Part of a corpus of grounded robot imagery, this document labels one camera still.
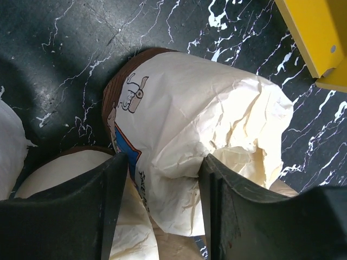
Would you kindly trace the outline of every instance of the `yellow metal object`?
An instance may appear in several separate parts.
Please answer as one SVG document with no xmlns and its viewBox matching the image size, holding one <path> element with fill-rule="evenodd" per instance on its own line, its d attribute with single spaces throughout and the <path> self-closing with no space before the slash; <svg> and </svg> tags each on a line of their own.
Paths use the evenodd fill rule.
<svg viewBox="0 0 347 260">
<path fill-rule="evenodd" d="M 347 0 L 275 1 L 311 75 L 337 68 L 317 85 L 347 92 Z"/>
<path fill-rule="evenodd" d="M 347 92 L 347 58 L 345 58 L 327 77 L 318 79 L 316 85 L 320 88 Z"/>
</svg>

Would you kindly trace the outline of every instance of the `crumpled paper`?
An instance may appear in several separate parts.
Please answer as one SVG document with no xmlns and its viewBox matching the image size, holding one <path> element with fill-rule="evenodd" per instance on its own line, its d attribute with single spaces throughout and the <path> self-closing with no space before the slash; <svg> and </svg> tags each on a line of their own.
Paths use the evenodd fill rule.
<svg viewBox="0 0 347 260">
<path fill-rule="evenodd" d="M 279 194 L 294 197 L 298 193 L 290 188 L 283 181 L 277 179 L 270 187 L 271 191 Z M 172 235 L 163 232 L 151 219 L 153 230 L 157 238 L 159 258 L 165 260 L 202 260 L 203 257 L 193 238 Z M 205 237 L 200 237 L 206 244 Z"/>
<path fill-rule="evenodd" d="M 117 150 L 158 226 L 204 234 L 198 170 L 212 153 L 269 188 L 282 168 L 292 102 L 272 82 L 183 53 L 163 53 L 126 79 L 115 115 Z"/>
<path fill-rule="evenodd" d="M 127 178 L 115 227 L 111 260 L 159 260 L 152 224 L 141 197 Z"/>
<path fill-rule="evenodd" d="M 25 138 L 18 115 L 1 100 L 0 87 L 0 200 L 8 199 L 24 166 L 27 147 L 33 145 Z"/>
</svg>

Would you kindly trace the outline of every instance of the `black plastic piece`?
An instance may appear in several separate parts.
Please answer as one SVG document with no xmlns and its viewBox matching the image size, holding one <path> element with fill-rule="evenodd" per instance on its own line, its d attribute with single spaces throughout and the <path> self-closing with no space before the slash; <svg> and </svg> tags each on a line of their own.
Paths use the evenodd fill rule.
<svg viewBox="0 0 347 260">
<path fill-rule="evenodd" d="M 289 199 L 212 155 L 199 178 L 209 259 L 347 259 L 346 187 L 316 187 Z"/>
<path fill-rule="evenodd" d="M 127 156 L 28 199 L 0 201 L 1 260 L 108 260 Z"/>
</svg>

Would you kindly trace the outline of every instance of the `white paper wrapping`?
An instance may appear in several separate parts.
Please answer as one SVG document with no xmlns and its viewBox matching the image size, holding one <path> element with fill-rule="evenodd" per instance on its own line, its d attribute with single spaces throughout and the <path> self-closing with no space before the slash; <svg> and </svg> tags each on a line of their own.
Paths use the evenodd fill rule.
<svg viewBox="0 0 347 260">
<path fill-rule="evenodd" d="M 4 87 L 0 87 L 0 200 L 8 199 L 24 166 L 27 147 L 21 119 L 1 100 Z"/>
<path fill-rule="evenodd" d="M 64 183 L 94 169 L 110 157 L 93 150 L 59 157 L 33 172 L 18 189 L 16 197 L 28 198 Z M 110 259 L 159 260 L 152 224 L 141 197 L 129 179 L 124 188 Z"/>
<path fill-rule="evenodd" d="M 269 188 L 282 168 L 281 134 L 293 114 L 281 89 L 254 74 L 183 53 L 163 53 L 126 79 L 108 117 L 117 150 L 165 232 L 204 234 L 197 174 L 212 153 Z"/>
</svg>

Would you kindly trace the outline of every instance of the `blue printed patch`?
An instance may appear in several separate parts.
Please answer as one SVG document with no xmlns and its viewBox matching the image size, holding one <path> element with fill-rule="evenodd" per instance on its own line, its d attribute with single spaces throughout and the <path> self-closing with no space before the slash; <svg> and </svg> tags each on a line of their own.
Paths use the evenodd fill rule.
<svg viewBox="0 0 347 260">
<path fill-rule="evenodd" d="M 132 181 L 136 185 L 136 189 L 138 190 L 138 185 L 135 182 L 135 171 L 136 171 L 136 163 L 141 156 L 141 151 L 137 150 L 126 138 L 125 134 L 121 131 L 119 126 L 114 123 L 115 130 L 115 139 L 117 142 L 117 147 L 124 153 L 128 155 L 129 160 L 129 173 Z"/>
</svg>

